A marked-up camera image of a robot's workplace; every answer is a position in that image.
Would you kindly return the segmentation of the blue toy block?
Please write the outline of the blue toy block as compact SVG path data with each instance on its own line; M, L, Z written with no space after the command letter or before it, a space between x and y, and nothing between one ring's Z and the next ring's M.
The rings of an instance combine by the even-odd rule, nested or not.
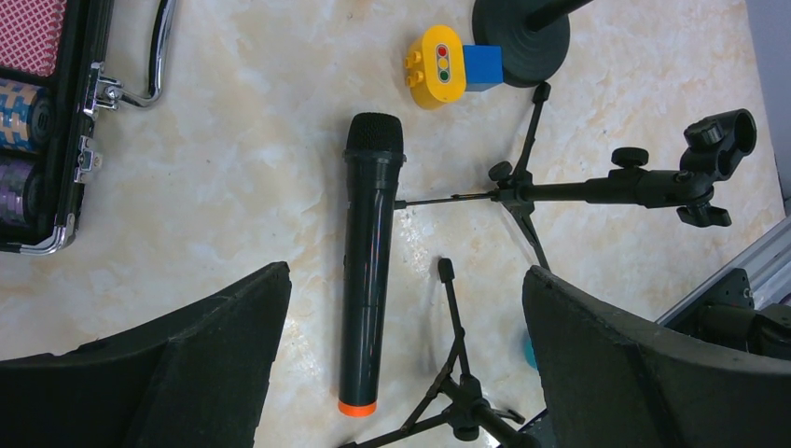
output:
M504 82L499 46L464 45L463 54L467 92L483 92Z

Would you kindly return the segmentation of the black orange-tipped microphone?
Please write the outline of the black orange-tipped microphone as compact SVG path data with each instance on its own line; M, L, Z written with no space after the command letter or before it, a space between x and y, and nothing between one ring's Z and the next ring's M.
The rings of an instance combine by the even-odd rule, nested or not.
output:
M396 191L406 160L401 121L379 112L355 115L343 158L348 201L338 408L365 418L377 409Z

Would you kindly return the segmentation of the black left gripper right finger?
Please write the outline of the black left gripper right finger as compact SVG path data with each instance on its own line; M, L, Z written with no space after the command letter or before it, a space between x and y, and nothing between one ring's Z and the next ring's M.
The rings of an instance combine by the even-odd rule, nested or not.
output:
M786 447L790 310L705 303L665 327L540 267L522 303L543 447Z

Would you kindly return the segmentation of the black round base stand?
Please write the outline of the black round base stand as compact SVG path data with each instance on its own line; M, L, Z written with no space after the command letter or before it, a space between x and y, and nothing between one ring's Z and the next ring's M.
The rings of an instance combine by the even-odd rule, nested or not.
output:
M571 39L569 15L591 0L477 0L472 10L475 43L502 50L504 81L532 88L563 65Z

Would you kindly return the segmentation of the black poker chip case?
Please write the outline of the black poker chip case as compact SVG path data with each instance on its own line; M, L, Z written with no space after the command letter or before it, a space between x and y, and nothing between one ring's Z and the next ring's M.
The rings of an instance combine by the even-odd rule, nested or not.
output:
M56 68L49 77L25 74L1 65L1 79L49 90L55 107L52 136L40 153L1 147L1 158L39 164L44 176L40 210L32 227L1 223L5 253L46 256L69 246L78 228L84 188L100 168L102 157L94 137L102 110L122 105L152 107L162 95L166 55L177 4L159 3L153 20L146 89L136 93L104 71L114 5L110 1L66 1L65 20Z

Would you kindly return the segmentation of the black tripod mic stand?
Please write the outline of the black tripod mic stand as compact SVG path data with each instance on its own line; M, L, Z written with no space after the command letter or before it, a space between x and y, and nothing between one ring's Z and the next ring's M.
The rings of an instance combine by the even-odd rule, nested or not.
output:
M697 228L728 227L729 212L713 206L715 183L729 180L743 158L756 147L756 122L744 108L705 117L684 131L687 149L676 170L647 170L647 150L619 147L611 156L615 169L605 177L577 183L537 185L527 169L539 119L551 87L540 83L532 98L534 110L522 153L516 164L501 161L489 171L495 188L482 193L454 194L449 202L489 200L502 204L532 247L538 263L549 267L531 215L537 202L635 204L646 209L673 207L680 220Z

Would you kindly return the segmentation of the red card deck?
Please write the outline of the red card deck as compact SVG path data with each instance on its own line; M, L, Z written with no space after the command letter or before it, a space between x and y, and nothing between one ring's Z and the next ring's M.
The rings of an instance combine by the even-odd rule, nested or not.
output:
M1 65L49 77L56 68L66 1L2 0Z

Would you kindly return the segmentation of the blue tan chip stack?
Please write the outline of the blue tan chip stack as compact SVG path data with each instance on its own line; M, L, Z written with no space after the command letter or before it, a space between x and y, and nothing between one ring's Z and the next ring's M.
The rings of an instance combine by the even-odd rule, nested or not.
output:
M55 107L49 90L1 79L1 147L40 153L52 136Z

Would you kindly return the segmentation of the yellow toy traffic light block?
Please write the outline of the yellow toy traffic light block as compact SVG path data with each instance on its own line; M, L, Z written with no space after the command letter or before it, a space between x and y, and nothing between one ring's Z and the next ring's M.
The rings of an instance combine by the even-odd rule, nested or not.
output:
M422 109L435 110L455 103L465 93L463 43L448 25L433 25L415 39L404 67L411 97Z

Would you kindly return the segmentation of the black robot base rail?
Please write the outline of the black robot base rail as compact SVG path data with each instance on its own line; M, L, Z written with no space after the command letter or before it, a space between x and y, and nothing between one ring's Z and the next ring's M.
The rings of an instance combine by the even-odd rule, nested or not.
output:
M746 353L790 358L790 218L748 246L658 324Z

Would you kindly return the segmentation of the purple chip stack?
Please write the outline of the purple chip stack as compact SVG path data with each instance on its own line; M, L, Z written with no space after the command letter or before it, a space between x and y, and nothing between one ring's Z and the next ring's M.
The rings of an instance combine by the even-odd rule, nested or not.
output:
M32 227L40 210L44 176L33 161L1 158L1 223L11 227Z

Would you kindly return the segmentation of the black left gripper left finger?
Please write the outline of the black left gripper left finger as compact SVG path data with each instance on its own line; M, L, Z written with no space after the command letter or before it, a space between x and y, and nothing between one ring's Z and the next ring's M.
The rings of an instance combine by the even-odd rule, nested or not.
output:
M251 447L284 330L273 262L202 300L68 353L1 364L5 447Z

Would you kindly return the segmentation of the teal blue microphone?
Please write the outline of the teal blue microphone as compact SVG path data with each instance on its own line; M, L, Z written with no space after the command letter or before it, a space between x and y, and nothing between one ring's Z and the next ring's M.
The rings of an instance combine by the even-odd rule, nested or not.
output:
M537 361L534 353L533 341L526 337L523 344L523 353L527 364L534 370L538 370Z

